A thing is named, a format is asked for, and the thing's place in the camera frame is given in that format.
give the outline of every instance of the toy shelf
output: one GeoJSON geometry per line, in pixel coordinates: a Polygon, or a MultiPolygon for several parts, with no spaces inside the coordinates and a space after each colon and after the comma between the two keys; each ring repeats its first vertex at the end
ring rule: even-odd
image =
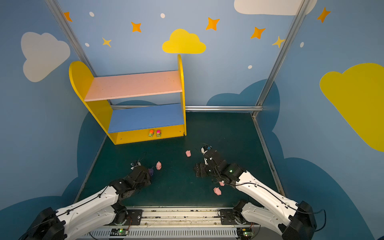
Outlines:
{"type": "Polygon", "coordinates": [[[114,144],[150,141],[187,135],[185,122],[184,74],[181,56],[179,69],[158,73],[141,73],[94,78],[88,67],[71,63],[72,87],[114,144]],[[180,92],[178,104],[112,110],[108,99],[180,92]],[[149,130],[155,135],[149,137],[149,130]]]}

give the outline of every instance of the green floor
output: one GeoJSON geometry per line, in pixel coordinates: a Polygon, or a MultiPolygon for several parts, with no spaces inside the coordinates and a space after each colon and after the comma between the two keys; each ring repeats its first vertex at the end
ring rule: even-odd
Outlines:
{"type": "Polygon", "coordinates": [[[123,201],[126,206],[218,206],[232,207],[248,195],[231,186],[220,187],[222,195],[213,192],[218,183],[210,177],[197,178],[193,167],[203,162],[196,150],[204,143],[217,149],[228,163],[235,162],[258,180],[277,191],[251,115],[248,113],[187,113],[187,136],[156,141],[114,145],[107,138],[85,184],[79,200],[104,188],[112,180],[131,172],[131,162],[147,152],[143,166],[162,163],[151,185],[123,201]],[[192,156],[185,155],[191,150],[192,156]]]}

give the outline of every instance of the star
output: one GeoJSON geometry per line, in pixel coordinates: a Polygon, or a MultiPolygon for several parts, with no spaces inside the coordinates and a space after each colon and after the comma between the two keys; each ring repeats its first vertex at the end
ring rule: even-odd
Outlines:
{"type": "Polygon", "coordinates": [[[277,42],[274,43],[274,44],[272,44],[272,46],[273,46],[273,45],[278,45],[279,48],[280,48],[281,43],[284,42],[284,41],[285,41],[285,39],[281,40],[281,39],[280,39],[280,36],[278,36],[277,42]]]}
{"type": "Polygon", "coordinates": [[[262,37],[262,33],[263,31],[265,30],[265,28],[263,29],[258,29],[257,27],[255,27],[255,32],[253,33],[253,35],[251,36],[251,39],[252,38],[258,38],[260,39],[262,37]]]}
{"type": "Polygon", "coordinates": [[[216,24],[219,22],[219,20],[220,19],[213,20],[213,19],[208,18],[208,26],[207,26],[206,30],[213,29],[216,31],[216,24]]]}
{"type": "Polygon", "coordinates": [[[321,22],[324,22],[324,19],[327,17],[328,14],[330,14],[331,11],[327,11],[325,8],[321,15],[317,18],[317,20],[321,20],[321,22]]]}
{"type": "Polygon", "coordinates": [[[112,41],[112,40],[107,41],[107,40],[105,40],[104,38],[103,38],[103,40],[104,40],[103,45],[108,45],[109,47],[111,47],[111,46],[109,45],[109,42],[112,41]]]}
{"type": "Polygon", "coordinates": [[[141,23],[135,24],[135,23],[131,22],[131,24],[133,26],[132,32],[137,31],[137,32],[141,33],[141,30],[140,30],[141,23]]]}
{"type": "Polygon", "coordinates": [[[72,21],[72,19],[70,18],[70,12],[66,12],[66,13],[64,13],[64,16],[65,16],[65,18],[68,20],[68,21],[72,21]]]}

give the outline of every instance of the blue wall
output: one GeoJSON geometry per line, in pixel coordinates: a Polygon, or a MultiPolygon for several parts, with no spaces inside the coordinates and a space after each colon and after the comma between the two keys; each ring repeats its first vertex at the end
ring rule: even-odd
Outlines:
{"type": "Polygon", "coordinates": [[[72,48],[41,81],[23,73],[24,33],[69,44],[44,0],[3,2],[0,30],[0,232],[17,239],[38,212],[74,201],[105,134],[70,84],[68,68],[78,60],[72,48]]]}
{"type": "MultiPolygon", "coordinates": [[[[278,36],[284,39],[293,20],[293,16],[242,14],[235,10],[233,0],[59,0],[59,3],[64,12],[70,13],[70,25],[98,76],[177,70],[176,54],[164,52],[162,44],[179,28],[197,34],[207,46],[205,52],[182,54],[187,105],[207,105],[209,101],[236,105],[236,95],[268,77],[279,51],[272,44],[278,36]],[[220,19],[216,31],[206,30],[208,18],[220,19]],[[141,33],[132,32],[131,22],[141,23],[141,33]],[[255,27],[265,28],[260,39],[251,39],[255,27]],[[103,45],[103,38],[111,40],[111,47],[103,45]],[[215,97],[223,93],[233,95],[227,95],[225,101],[215,97]]],[[[253,86],[256,97],[262,84],[257,86],[253,86]]],[[[167,94],[134,100],[168,104],[178,103],[180,97],[167,94]]]]}
{"type": "MultiPolygon", "coordinates": [[[[319,86],[331,71],[384,66],[383,8],[383,1],[318,0],[257,117],[288,196],[327,210],[327,226],[314,240],[384,235],[384,152],[359,137],[319,86]],[[331,13],[322,23],[324,7],[331,13]]],[[[321,226],[323,216],[316,219],[321,226]]]]}

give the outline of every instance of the yellow cloud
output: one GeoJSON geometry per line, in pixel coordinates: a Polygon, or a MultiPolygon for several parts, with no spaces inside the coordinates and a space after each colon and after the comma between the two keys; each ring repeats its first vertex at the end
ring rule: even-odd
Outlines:
{"type": "Polygon", "coordinates": [[[384,67],[362,63],[329,72],[320,88],[364,142],[384,152],[384,67]]]}
{"type": "Polygon", "coordinates": [[[184,29],[175,30],[169,37],[169,41],[163,43],[163,51],[166,53],[203,53],[207,47],[200,42],[196,34],[184,29]]]}

